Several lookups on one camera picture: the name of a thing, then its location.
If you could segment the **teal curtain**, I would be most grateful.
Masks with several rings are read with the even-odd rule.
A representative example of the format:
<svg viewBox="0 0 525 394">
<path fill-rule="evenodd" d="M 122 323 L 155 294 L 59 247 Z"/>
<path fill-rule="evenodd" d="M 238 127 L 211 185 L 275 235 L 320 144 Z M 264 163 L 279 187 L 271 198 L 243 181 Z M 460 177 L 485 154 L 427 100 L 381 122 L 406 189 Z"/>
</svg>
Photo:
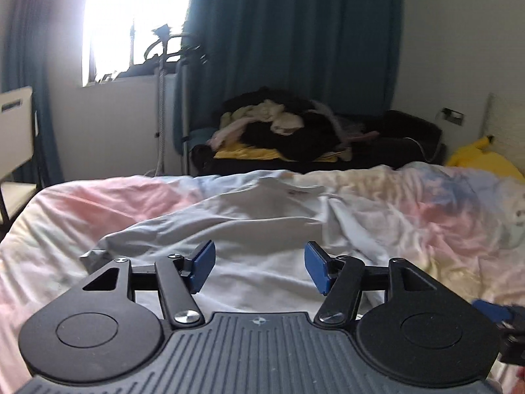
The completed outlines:
<svg viewBox="0 0 525 394">
<path fill-rule="evenodd" d="M 33 89 L 36 166 L 45 185 L 80 175 L 84 2 L 1 0 L 1 89 Z"/>
<path fill-rule="evenodd" d="M 190 0 L 190 131 L 176 148 L 206 142 L 223 104 L 261 88 L 325 103 L 334 112 L 389 109 L 399 64 L 402 0 Z"/>
</svg>

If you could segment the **white folding chair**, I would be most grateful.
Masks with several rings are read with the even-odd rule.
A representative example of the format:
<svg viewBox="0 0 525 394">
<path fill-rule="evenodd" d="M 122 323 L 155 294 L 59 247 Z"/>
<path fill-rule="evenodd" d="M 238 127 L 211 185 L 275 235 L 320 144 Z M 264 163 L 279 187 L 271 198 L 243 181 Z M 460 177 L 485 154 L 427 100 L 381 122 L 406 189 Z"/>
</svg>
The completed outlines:
<svg viewBox="0 0 525 394">
<path fill-rule="evenodd" d="M 10 181 L 14 172 L 34 162 L 36 118 L 30 86 L 1 94 L 1 232 L 5 233 L 40 189 L 40 181 Z"/>
</svg>

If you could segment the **white t-shirt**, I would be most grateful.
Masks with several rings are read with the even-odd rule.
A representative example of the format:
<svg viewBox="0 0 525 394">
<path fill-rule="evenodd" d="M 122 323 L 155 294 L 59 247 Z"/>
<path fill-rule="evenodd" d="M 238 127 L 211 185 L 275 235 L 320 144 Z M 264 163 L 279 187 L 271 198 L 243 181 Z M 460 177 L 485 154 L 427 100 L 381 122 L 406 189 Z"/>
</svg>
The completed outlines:
<svg viewBox="0 0 525 394">
<path fill-rule="evenodd" d="M 211 240 L 215 267 L 195 297 L 205 316 L 215 311 L 314 315 L 322 297 L 304 267 L 307 242 L 368 265 L 384 266 L 389 259 L 363 229 L 351 232 L 357 226 L 342 196 L 330 189 L 264 176 L 107 235 L 80 261 L 90 273 L 118 257 L 143 266 L 170 253 L 188 255 Z"/>
</svg>

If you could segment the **wall power outlet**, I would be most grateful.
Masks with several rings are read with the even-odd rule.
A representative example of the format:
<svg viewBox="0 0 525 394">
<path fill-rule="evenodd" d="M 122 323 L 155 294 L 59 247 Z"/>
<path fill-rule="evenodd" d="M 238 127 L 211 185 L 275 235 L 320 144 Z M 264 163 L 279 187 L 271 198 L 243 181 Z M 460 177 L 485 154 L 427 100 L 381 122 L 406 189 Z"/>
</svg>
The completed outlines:
<svg viewBox="0 0 525 394">
<path fill-rule="evenodd" d="M 435 119 L 437 121 L 444 120 L 446 122 L 449 122 L 450 124 L 462 126 L 465 121 L 465 115 L 459 111 L 450 108 L 442 108 L 436 114 Z"/>
</svg>

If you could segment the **pastel tie-dye bed sheet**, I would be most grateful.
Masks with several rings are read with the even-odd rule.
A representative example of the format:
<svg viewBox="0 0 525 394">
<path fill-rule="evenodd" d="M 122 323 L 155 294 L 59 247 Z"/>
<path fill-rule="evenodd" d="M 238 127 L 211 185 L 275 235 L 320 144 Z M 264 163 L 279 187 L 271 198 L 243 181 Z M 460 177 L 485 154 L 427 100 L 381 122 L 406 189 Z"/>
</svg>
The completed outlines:
<svg viewBox="0 0 525 394">
<path fill-rule="evenodd" d="M 101 239 L 264 176 L 342 196 L 357 220 L 352 233 L 363 229 L 388 261 L 412 261 L 467 301 L 524 302 L 524 186 L 484 171 L 420 163 L 67 182 L 39 192 L 1 243 L 2 392 L 29 379 L 18 347 L 22 324 L 86 276 L 80 258 Z"/>
</svg>

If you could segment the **yellow plush toy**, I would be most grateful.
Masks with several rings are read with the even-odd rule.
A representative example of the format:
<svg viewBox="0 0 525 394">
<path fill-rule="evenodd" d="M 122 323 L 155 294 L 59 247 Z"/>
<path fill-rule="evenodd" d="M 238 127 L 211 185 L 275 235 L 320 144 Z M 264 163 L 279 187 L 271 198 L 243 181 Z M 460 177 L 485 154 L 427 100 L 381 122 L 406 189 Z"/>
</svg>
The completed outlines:
<svg viewBox="0 0 525 394">
<path fill-rule="evenodd" d="M 493 139 L 493 135 L 484 136 L 476 142 L 458 148 L 447 160 L 446 166 L 479 169 L 523 182 L 523 174 L 513 163 L 490 150 Z"/>
</svg>

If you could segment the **pile of clothes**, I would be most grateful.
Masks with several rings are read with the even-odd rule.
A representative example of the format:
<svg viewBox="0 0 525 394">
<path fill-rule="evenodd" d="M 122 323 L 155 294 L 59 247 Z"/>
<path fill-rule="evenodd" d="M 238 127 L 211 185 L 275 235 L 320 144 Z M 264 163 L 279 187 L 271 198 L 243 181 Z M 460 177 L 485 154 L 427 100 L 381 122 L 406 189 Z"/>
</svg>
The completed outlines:
<svg viewBox="0 0 525 394">
<path fill-rule="evenodd" d="M 218 159 L 349 161 L 353 145 L 379 136 L 364 122 L 339 118 L 327 105 L 286 90 L 262 87 L 222 108 L 220 127 L 207 142 Z"/>
</svg>

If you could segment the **white pillow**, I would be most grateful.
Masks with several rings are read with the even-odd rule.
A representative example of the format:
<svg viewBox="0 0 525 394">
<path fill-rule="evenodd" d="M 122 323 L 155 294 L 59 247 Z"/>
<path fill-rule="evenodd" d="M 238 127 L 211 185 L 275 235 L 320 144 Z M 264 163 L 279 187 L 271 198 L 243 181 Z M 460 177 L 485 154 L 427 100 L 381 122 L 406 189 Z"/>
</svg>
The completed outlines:
<svg viewBox="0 0 525 394">
<path fill-rule="evenodd" d="M 523 103 L 490 94 L 483 133 L 493 136 L 491 149 L 524 173 L 525 109 Z"/>
</svg>

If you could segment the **left teal curtain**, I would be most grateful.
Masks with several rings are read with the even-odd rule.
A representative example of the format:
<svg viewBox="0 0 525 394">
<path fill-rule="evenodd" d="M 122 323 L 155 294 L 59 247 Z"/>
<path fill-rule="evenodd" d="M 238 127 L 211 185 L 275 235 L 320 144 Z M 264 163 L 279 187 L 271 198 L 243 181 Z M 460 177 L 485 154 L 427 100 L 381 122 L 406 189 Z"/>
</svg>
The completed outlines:
<svg viewBox="0 0 525 394">
<path fill-rule="evenodd" d="M 1 89 L 33 89 L 36 166 L 45 185 L 80 175 L 84 2 L 1 0 Z"/>
</svg>

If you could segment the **black open suitcase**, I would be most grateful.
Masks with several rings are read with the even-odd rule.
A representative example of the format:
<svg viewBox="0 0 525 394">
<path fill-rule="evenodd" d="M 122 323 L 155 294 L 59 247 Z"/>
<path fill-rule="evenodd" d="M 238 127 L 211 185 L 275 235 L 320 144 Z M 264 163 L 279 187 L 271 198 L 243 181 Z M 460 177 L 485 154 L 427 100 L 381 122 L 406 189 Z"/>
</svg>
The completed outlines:
<svg viewBox="0 0 525 394">
<path fill-rule="evenodd" d="M 441 137 L 436 124 L 397 110 L 378 117 L 337 116 L 335 123 L 318 115 L 290 135 L 274 133 L 269 123 L 249 123 L 239 137 L 220 145 L 196 145 L 190 158 L 200 175 L 345 171 L 381 164 L 398 169 L 412 162 L 441 164 L 446 154 Z"/>
</svg>

